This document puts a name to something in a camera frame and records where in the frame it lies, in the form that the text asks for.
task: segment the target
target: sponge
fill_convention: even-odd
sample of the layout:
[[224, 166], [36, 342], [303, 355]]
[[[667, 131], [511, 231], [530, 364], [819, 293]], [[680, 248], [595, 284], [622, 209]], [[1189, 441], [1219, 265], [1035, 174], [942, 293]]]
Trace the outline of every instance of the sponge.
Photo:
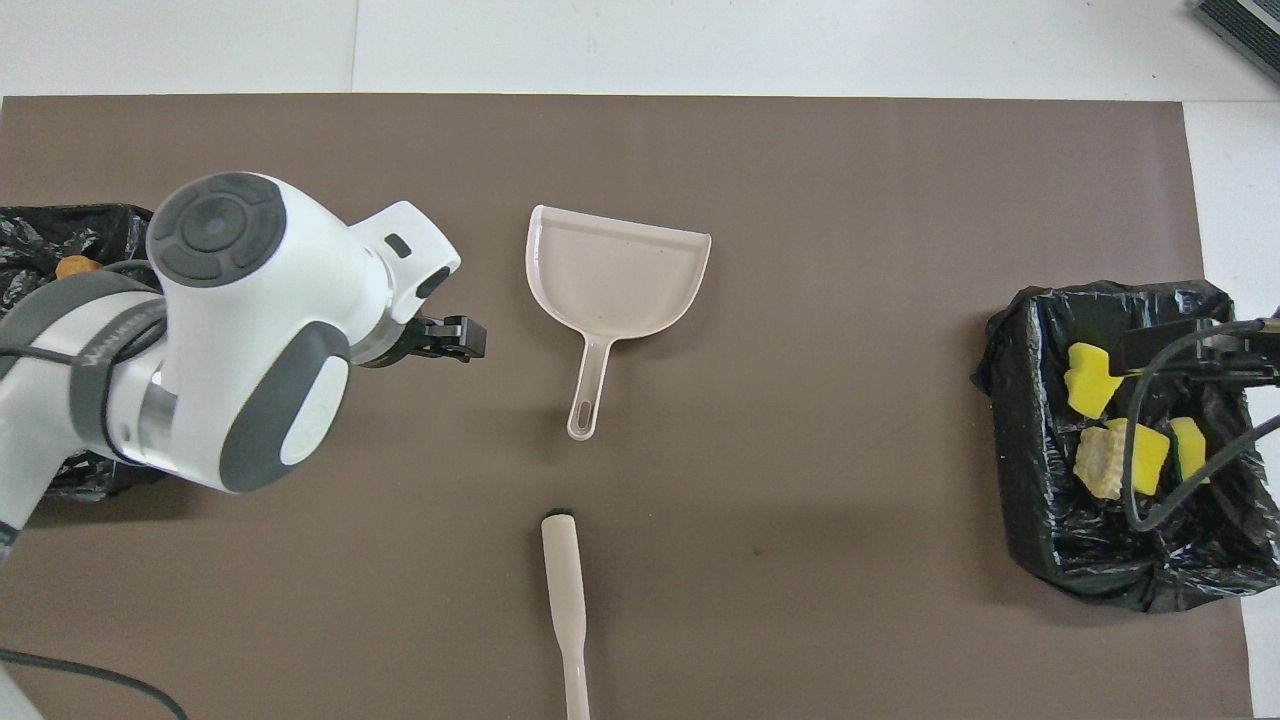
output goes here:
[[[1124, 433], [1129, 421], [1116, 418], [1106, 428], [1085, 428], [1075, 450], [1073, 471], [1093, 497], [1120, 500], [1120, 475], [1124, 471]], [[1160, 469], [1169, 455], [1169, 438], [1138, 425], [1133, 441], [1133, 488], [1142, 495], [1156, 495]]]
[[1080, 415], [1097, 420], [1124, 378], [1111, 377], [1111, 356], [1101, 347], [1076, 342], [1066, 348], [1066, 357], [1069, 368], [1062, 375], [1066, 404]]
[[1190, 418], [1174, 418], [1169, 420], [1169, 427], [1174, 429], [1174, 439], [1178, 441], [1178, 474], [1185, 480], [1204, 466], [1204, 433]]

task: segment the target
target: orange object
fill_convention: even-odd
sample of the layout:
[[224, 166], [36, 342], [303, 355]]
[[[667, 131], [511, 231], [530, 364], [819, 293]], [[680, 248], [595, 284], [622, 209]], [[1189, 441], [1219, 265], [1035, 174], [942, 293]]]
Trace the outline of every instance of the orange object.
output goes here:
[[87, 273], [90, 270], [96, 270], [101, 268], [102, 264], [97, 260], [91, 260], [83, 255], [68, 255], [58, 261], [58, 266], [54, 268], [54, 277], [58, 279], [68, 278], [70, 275], [78, 275], [81, 273]]

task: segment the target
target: black cable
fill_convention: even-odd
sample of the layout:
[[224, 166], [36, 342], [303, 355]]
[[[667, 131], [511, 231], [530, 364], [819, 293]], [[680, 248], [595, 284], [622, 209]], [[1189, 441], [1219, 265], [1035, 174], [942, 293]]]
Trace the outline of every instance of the black cable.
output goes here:
[[70, 365], [76, 360], [74, 355], [45, 350], [44, 347], [33, 347], [31, 345], [23, 347], [0, 346], [0, 357], [36, 357], [38, 360], [49, 360], [50, 363], [60, 363], [63, 365]]
[[70, 660], [58, 660], [55, 657], [45, 657], [42, 655], [31, 655], [27, 652], [18, 652], [15, 650], [0, 648], [0, 662], [10, 662], [13, 665], [26, 665], [28, 667], [40, 667], [42, 670], [59, 670], [61, 673], [73, 673], [76, 675], [86, 675], [88, 678], [96, 678], [99, 680], [106, 680], [108, 683], [115, 683], [118, 685], [124, 685], [125, 688], [134, 689], [165, 707], [173, 714], [178, 720], [187, 720], [187, 711], [178, 705], [178, 701], [169, 697], [168, 693], [160, 688], [143, 683], [137, 678], [131, 678], [128, 675], [122, 675], [114, 670], [108, 670], [105, 667], [97, 667], [93, 665], [84, 665], [83, 662], [72, 662]]
[[1169, 493], [1169, 497], [1166, 497], [1164, 502], [1155, 505], [1146, 518], [1138, 515], [1138, 500], [1134, 496], [1133, 489], [1133, 447], [1134, 439], [1138, 436], [1138, 414], [1142, 410], [1142, 401], [1147, 397], [1147, 392], [1151, 389], [1151, 383], [1156, 379], [1156, 374], [1166, 363], [1172, 360], [1175, 355], [1202, 340], [1224, 334], [1253, 334], [1261, 332], [1265, 327], [1266, 323], [1262, 320], [1236, 320], [1196, 331], [1166, 345], [1142, 370], [1142, 375], [1138, 378], [1138, 387], [1134, 388], [1133, 398], [1129, 401], [1129, 420], [1125, 423], [1124, 430], [1124, 462], [1120, 474], [1121, 497], [1124, 500], [1125, 516], [1129, 519], [1130, 528], [1139, 532], [1155, 529], [1157, 525], [1169, 519], [1169, 515], [1178, 509], [1179, 505], [1185, 502], [1193, 492], [1196, 492], [1197, 486], [1199, 486], [1204, 478], [1225, 468], [1228, 462], [1235, 460], [1238, 455], [1248, 450], [1262, 436], [1280, 428], [1280, 415], [1276, 415], [1266, 423], [1262, 423], [1261, 425], [1226, 443], [1222, 450], [1217, 451], [1199, 470], [1192, 473], [1189, 478], [1184, 478], [1183, 482], [1174, 488], [1171, 493]]
[[150, 270], [150, 260], [120, 260], [118, 263], [110, 263], [99, 268], [100, 270], [106, 270], [108, 273], [122, 273], [124, 270]]

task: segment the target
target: white floor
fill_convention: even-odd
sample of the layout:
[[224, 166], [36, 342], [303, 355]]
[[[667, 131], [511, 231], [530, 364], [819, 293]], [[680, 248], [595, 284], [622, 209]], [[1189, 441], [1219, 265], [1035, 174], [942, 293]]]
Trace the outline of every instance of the white floor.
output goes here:
[[[0, 1], [0, 97], [584, 92], [1178, 100], [1210, 281], [1280, 305], [1280, 85], [1184, 0]], [[1280, 393], [1251, 396], [1254, 415]], [[1263, 446], [1280, 468], [1280, 438]], [[1280, 715], [1280, 591], [1244, 602]], [[0, 707], [3, 707], [0, 687]]]

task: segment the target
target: yellow sponge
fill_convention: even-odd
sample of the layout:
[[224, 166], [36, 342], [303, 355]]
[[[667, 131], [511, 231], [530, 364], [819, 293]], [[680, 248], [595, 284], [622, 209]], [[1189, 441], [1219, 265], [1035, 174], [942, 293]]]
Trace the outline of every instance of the yellow sponge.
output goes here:
[[[1124, 452], [1124, 432], [1129, 420], [1116, 418], [1107, 420], [1106, 427], [1116, 433], [1119, 439], [1119, 452]], [[1160, 484], [1160, 469], [1169, 456], [1169, 438], [1147, 425], [1138, 425], [1138, 433], [1133, 438], [1133, 489], [1142, 495], [1156, 495], [1156, 486]]]
[[1066, 404], [1080, 415], [1097, 420], [1124, 378], [1111, 377], [1111, 356], [1101, 347], [1076, 342], [1066, 348], [1066, 357], [1069, 368], [1062, 375]]
[[1169, 427], [1174, 429], [1174, 439], [1178, 441], [1178, 473], [1187, 479], [1204, 466], [1204, 433], [1190, 418], [1174, 418], [1169, 420]]

